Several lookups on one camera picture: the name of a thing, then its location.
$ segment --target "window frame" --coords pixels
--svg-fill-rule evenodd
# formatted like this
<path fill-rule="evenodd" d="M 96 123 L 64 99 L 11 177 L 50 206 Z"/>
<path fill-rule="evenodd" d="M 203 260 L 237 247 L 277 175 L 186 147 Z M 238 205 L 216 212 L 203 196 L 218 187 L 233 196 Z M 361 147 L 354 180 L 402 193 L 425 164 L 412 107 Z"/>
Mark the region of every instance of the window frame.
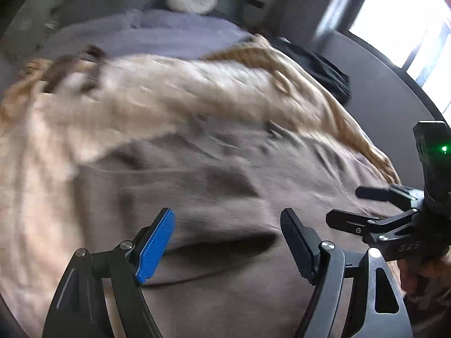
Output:
<path fill-rule="evenodd" d="M 434 102 L 429 98 L 429 96 L 420 87 L 420 85 L 418 85 L 418 83 L 407 73 L 407 70 L 409 69 L 421 47 L 421 43 L 410 53 L 403 67 L 400 68 L 393 62 L 391 62 L 391 60 L 387 56 L 385 56 L 371 44 L 350 32 L 351 26 L 357 18 L 357 15 L 359 14 L 364 2 L 365 0 L 350 0 L 348 7 L 344 11 L 340 22 L 338 23 L 337 31 L 345 37 L 353 40 L 355 43 L 374 55 L 377 59 L 382 61 L 382 63 L 389 67 L 401 80 L 403 80 L 403 82 L 409 87 L 409 89 L 411 89 L 415 93 L 415 95 L 418 97 L 418 99 L 421 100 L 421 102 L 424 104 L 427 110 L 429 110 L 432 117 L 436 121 L 443 121 L 446 123 L 445 118 L 438 110 Z"/>

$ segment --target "beige blanket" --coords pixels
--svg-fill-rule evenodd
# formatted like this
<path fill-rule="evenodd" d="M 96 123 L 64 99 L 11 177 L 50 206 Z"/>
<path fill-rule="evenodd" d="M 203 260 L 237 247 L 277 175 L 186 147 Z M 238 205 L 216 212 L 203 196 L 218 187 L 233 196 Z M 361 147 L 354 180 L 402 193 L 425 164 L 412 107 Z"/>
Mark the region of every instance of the beige blanket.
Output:
<path fill-rule="evenodd" d="M 92 63 L 80 61 L 79 72 L 44 93 L 40 79 L 50 65 L 35 61 L 9 89 L 0 122 L 0 292 L 31 336 L 40 336 L 58 281 L 83 246 L 72 192 L 77 165 L 132 139 L 173 132 L 198 115 L 270 120 L 344 144 L 369 160 L 375 177 L 400 182 L 335 98 L 260 36 L 203 61 L 115 59 L 88 94 L 80 88 Z"/>

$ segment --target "window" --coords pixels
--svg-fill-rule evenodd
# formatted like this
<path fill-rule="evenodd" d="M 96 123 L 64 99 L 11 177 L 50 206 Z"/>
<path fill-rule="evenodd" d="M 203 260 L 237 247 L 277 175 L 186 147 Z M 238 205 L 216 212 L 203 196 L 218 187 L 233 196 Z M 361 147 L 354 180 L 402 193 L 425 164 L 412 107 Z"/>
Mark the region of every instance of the window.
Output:
<path fill-rule="evenodd" d="M 402 79 L 413 79 L 448 124 L 450 19 L 451 11 L 443 0 L 364 0 L 349 28 L 351 35 L 383 54 Z"/>

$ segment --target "human hand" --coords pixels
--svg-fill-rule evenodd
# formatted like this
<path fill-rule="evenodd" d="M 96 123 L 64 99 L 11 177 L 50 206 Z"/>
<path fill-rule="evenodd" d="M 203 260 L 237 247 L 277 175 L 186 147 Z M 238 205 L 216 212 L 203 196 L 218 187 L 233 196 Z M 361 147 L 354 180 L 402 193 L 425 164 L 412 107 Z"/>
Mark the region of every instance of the human hand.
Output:
<path fill-rule="evenodd" d="M 451 287 L 451 252 L 441 259 L 430 261 L 423 265 L 417 273 L 413 273 L 406 259 L 398 261 L 400 271 L 401 288 L 408 294 L 414 295 L 418 286 L 418 276 L 428 279 L 438 278 L 442 287 Z"/>

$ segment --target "blue gripper pad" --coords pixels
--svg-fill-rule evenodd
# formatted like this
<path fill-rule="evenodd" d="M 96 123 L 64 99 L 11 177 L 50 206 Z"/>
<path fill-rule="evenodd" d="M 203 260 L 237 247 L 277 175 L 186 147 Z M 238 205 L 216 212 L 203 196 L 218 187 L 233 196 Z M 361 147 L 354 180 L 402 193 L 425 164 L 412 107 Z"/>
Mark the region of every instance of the blue gripper pad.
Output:
<path fill-rule="evenodd" d="M 161 210 L 152 225 L 147 228 L 134 250 L 137 256 L 135 276 L 139 284 L 143 284 L 155 273 L 174 228 L 175 215 L 169 208 Z"/>

